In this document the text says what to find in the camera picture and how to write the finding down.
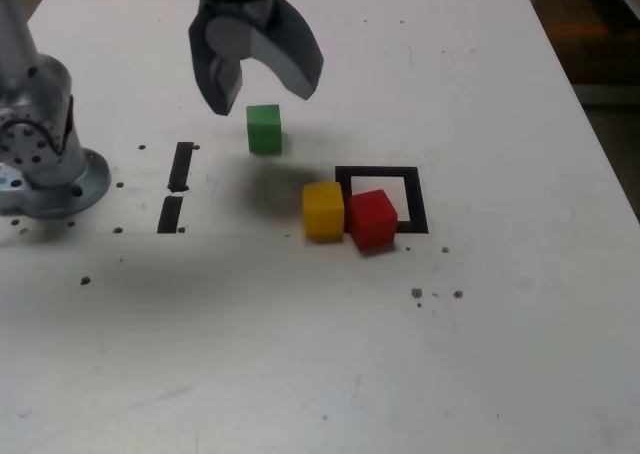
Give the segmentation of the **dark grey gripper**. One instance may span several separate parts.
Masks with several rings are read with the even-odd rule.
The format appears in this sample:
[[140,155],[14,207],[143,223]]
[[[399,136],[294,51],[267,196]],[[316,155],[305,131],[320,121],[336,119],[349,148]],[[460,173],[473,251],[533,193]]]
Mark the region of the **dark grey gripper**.
[[267,66],[302,99],[317,89],[323,55],[307,22],[286,0],[200,0],[188,33],[196,84],[217,115],[231,112],[247,59]]

